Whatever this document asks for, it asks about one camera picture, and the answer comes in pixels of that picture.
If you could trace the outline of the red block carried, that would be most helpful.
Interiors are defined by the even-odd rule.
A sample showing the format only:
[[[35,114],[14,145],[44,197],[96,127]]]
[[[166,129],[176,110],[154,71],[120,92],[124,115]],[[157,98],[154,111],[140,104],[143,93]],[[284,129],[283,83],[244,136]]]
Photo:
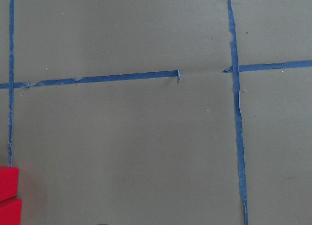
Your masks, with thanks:
[[[0,201],[3,202],[17,195],[19,168],[0,167]]]

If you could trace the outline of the red block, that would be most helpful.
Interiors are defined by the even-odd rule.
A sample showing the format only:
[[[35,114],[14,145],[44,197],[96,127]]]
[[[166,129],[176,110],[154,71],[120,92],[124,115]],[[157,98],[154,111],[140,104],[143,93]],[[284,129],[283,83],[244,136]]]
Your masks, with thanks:
[[[0,203],[0,225],[20,225],[22,200],[8,199]]]

